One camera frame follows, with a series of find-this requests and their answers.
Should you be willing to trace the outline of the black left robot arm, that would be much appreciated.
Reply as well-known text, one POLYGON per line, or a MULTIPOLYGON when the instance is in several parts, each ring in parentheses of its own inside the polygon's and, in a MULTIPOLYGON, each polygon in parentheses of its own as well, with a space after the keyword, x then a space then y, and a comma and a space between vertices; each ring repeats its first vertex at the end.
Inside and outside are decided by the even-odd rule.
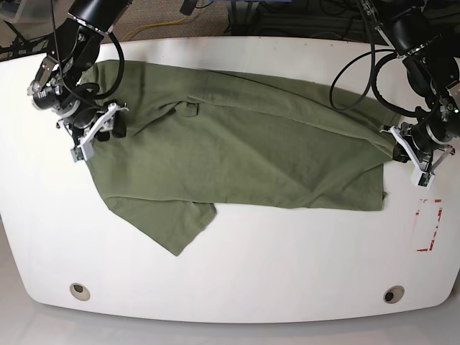
POLYGON ((360 1, 364 15, 393 48, 371 73, 371 88, 386 108, 416 124, 400 128, 419 160, 428 159, 459 136, 459 67, 448 38, 423 13, 423 1, 360 1), (407 110, 381 95, 377 79, 388 62, 400 59, 410 87, 424 98, 426 107, 407 110))

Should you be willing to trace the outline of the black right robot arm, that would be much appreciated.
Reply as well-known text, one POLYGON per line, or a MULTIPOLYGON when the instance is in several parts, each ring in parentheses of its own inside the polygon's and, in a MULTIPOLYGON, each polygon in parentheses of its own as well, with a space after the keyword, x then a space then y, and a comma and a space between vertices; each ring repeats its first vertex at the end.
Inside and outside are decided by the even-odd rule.
POLYGON ((125 0, 74 1, 59 27, 52 21, 46 57, 27 94, 36 108, 52 109, 60 116, 76 144, 108 111, 108 103, 98 102, 108 99, 121 84, 125 59, 113 28, 131 4, 125 0), (81 82, 83 73, 95 64, 104 36, 112 41, 119 58, 116 79, 109 88, 81 82))

